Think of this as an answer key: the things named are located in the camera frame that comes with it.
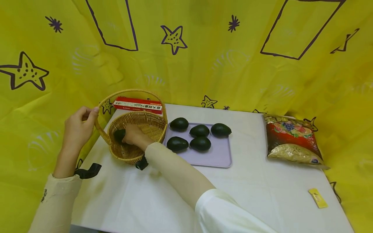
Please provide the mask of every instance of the black clip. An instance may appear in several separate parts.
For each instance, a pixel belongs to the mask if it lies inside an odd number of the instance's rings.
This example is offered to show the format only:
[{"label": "black clip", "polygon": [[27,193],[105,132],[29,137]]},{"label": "black clip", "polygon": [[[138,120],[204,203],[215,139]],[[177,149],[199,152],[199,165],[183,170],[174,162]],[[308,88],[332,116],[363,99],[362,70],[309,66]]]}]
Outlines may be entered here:
[{"label": "black clip", "polygon": [[97,176],[101,167],[102,167],[101,165],[99,165],[97,163],[93,163],[88,170],[85,170],[85,169],[75,170],[74,175],[76,175],[76,174],[79,175],[79,177],[81,179],[90,179],[92,177]]},{"label": "black clip", "polygon": [[142,156],[141,160],[137,161],[136,168],[140,169],[141,171],[144,170],[148,166],[148,161],[146,161],[145,156]]}]

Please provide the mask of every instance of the yellow fabric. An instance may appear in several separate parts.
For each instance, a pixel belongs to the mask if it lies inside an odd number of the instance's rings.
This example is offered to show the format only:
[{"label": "yellow fabric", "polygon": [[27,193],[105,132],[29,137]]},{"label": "yellow fabric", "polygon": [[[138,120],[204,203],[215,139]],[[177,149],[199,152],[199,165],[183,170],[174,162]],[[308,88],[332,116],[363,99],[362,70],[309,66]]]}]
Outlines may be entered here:
[{"label": "yellow fabric", "polygon": [[[1,3],[4,232],[27,231],[66,117],[127,88],[173,104],[316,117],[326,175],[348,219],[358,233],[373,227],[372,1]],[[103,126],[113,112],[102,108]]]}]

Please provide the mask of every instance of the right hand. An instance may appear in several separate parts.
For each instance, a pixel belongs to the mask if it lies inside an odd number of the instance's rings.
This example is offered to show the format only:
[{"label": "right hand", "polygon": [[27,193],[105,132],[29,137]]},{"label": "right hand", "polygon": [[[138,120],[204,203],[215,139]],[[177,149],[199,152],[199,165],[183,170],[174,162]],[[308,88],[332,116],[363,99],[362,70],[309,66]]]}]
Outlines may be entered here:
[{"label": "right hand", "polygon": [[122,142],[136,145],[141,138],[143,138],[145,134],[141,131],[141,129],[134,124],[127,124],[126,125],[126,136],[122,139]]}]

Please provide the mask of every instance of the wrist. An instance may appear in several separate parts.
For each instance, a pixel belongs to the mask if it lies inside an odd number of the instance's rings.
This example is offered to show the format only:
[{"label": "wrist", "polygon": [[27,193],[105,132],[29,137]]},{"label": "wrist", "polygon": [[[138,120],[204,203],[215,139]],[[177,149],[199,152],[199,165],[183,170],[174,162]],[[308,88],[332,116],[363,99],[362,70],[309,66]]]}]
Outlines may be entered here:
[{"label": "wrist", "polygon": [[134,145],[140,147],[142,151],[145,151],[152,143],[154,143],[154,141],[145,134],[139,135],[138,138],[134,140]]},{"label": "wrist", "polygon": [[73,176],[79,153],[80,150],[77,148],[63,147],[58,154],[53,177],[62,179]]}]

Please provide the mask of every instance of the bag of rice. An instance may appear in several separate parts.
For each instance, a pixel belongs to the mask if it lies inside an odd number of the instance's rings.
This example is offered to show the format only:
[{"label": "bag of rice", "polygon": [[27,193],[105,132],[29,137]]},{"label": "bag of rice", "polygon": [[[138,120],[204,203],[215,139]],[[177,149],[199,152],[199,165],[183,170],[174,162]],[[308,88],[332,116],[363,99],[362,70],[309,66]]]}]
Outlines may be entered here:
[{"label": "bag of rice", "polygon": [[264,115],[264,119],[267,129],[267,157],[330,169],[324,165],[309,122],[268,114]]}]

